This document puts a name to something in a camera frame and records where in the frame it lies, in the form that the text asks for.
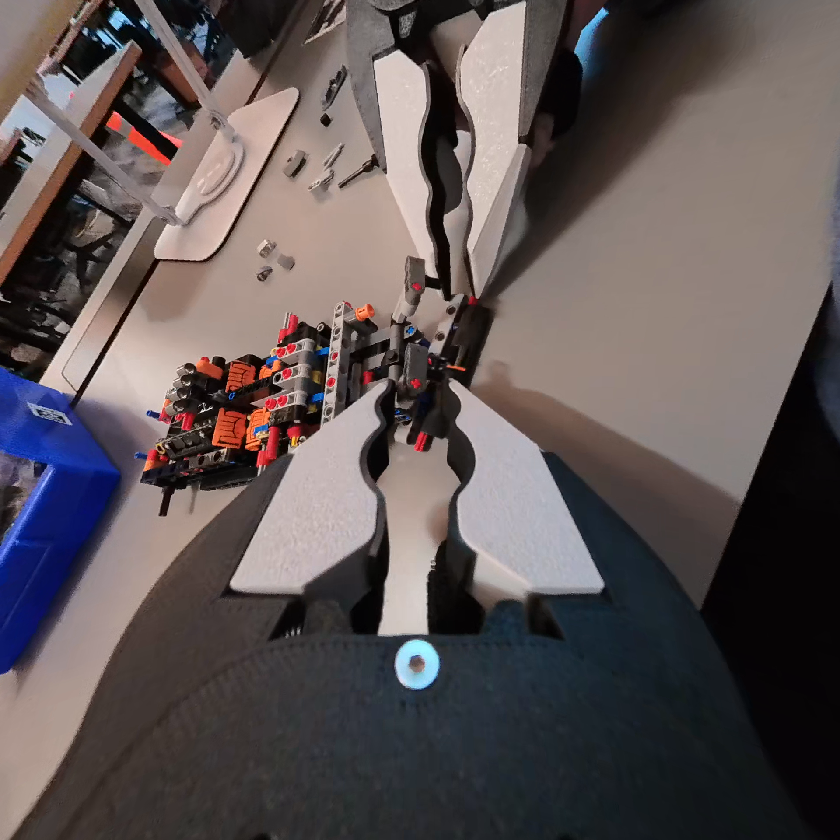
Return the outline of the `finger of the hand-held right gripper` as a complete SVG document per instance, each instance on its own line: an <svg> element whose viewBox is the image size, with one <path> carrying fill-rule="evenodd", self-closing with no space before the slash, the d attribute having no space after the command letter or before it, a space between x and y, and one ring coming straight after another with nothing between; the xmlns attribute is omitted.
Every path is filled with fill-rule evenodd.
<svg viewBox="0 0 840 840"><path fill-rule="evenodd" d="M432 286L445 298L471 292L465 176L471 154L454 84L433 60L403 52L373 64L385 177Z"/></svg>
<svg viewBox="0 0 840 840"><path fill-rule="evenodd" d="M491 12L458 63L458 98L471 136L466 254L477 298L498 268L531 157L519 139L525 27L525 3Z"/></svg>

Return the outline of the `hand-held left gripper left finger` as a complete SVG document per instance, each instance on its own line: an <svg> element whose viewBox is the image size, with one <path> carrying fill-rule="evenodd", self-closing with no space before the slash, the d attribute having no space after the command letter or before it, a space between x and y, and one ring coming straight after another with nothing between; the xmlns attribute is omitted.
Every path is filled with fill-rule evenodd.
<svg viewBox="0 0 840 840"><path fill-rule="evenodd" d="M355 631L382 621L388 571L385 500L396 387L380 381L322 425L286 470L234 572L239 594L338 603Z"/></svg>

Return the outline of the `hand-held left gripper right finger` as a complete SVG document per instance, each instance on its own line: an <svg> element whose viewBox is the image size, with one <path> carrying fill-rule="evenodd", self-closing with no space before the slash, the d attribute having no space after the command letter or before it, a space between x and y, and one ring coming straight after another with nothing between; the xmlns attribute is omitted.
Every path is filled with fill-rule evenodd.
<svg viewBox="0 0 840 840"><path fill-rule="evenodd" d="M447 462L458 478L446 562L483 607L536 595L599 595L604 580L542 450L449 381Z"/></svg>

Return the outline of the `lego car chassis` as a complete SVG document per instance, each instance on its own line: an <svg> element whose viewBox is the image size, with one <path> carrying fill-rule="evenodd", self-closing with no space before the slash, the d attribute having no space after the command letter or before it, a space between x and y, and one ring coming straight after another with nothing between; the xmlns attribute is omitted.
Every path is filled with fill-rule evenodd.
<svg viewBox="0 0 840 840"><path fill-rule="evenodd" d="M165 425L140 483L161 493L167 516L179 490L241 487L373 390L393 382L393 423L411 435L446 368L450 326L423 332L405 314L379 329L372 306L340 301L328 322L288 312L267 355L201 357L181 365L159 412Z"/></svg>

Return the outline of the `black lego cylinder assembly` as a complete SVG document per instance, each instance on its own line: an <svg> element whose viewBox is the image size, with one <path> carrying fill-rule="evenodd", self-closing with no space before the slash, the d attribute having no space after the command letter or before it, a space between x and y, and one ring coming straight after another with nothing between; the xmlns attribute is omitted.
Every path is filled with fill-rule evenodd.
<svg viewBox="0 0 840 840"><path fill-rule="evenodd" d="M458 346L449 354L445 357L432 354L434 330L428 337L406 345L401 395L408 401L410 417L406 442L417 453L427 452L436 438L447 436L442 389L450 382L471 386L492 319L492 311L469 296L469 305L459 324Z"/></svg>

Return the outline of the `person's right hand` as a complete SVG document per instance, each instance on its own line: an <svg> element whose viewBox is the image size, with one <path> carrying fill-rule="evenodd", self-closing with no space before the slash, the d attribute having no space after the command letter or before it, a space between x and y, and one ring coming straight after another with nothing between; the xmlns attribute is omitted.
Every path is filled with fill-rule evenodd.
<svg viewBox="0 0 840 840"><path fill-rule="evenodd" d="M530 136L531 157L528 171L534 172L545 161L555 145L554 116L549 112L539 112L532 122Z"/></svg>

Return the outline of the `white book stand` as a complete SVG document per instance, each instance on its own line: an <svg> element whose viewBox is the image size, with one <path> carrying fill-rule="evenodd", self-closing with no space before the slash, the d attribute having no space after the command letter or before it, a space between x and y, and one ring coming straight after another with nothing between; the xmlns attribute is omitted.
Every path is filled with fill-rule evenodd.
<svg viewBox="0 0 840 840"><path fill-rule="evenodd" d="M137 4L190 83L216 132L175 207L156 202L84 135L67 113L49 99L39 77L31 78L24 94L127 194L164 221L164 230L154 248L157 259L206 261L228 237L298 105L300 92L289 87L224 116L155 2Z"/></svg>

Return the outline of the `blue box with code label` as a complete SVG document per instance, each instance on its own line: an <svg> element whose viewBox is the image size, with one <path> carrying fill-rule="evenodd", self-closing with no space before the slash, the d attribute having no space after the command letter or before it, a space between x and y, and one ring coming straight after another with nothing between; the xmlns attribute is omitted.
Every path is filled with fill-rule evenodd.
<svg viewBox="0 0 840 840"><path fill-rule="evenodd" d="M1 673L25 651L120 474L60 392L1 371L1 452L46 464L1 547Z"/></svg>

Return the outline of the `red plastic crate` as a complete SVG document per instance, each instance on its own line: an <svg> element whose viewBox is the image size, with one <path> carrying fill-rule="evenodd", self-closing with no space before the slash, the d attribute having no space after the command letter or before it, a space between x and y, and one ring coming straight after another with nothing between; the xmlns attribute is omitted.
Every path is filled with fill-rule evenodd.
<svg viewBox="0 0 840 840"><path fill-rule="evenodd" d="M122 137L134 147L149 155L154 160L169 166L172 158L159 150L150 140L142 135L126 118L119 113L112 111L106 122L107 129Z"/></svg>

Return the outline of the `clear plastic bags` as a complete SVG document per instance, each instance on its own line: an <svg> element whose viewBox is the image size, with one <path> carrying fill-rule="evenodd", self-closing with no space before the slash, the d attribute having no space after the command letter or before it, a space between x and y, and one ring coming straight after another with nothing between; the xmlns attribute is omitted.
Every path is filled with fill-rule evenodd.
<svg viewBox="0 0 840 840"><path fill-rule="evenodd" d="M47 465L1 452L1 542L34 492Z"/></svg>

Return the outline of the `grey background table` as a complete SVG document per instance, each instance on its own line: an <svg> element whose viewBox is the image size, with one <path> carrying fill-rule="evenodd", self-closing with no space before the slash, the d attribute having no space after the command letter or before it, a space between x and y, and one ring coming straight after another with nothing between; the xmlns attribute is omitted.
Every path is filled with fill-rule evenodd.
<svg viewBox="0 0 840 840"><path fill-rule="evenodd" d="M141 47L129 42L76 89L65 111L88 138L107 121L115 98L141 55ZM54 128L6 200L1 219L1 281L22 255L81 154L80 147Z"/></svg>

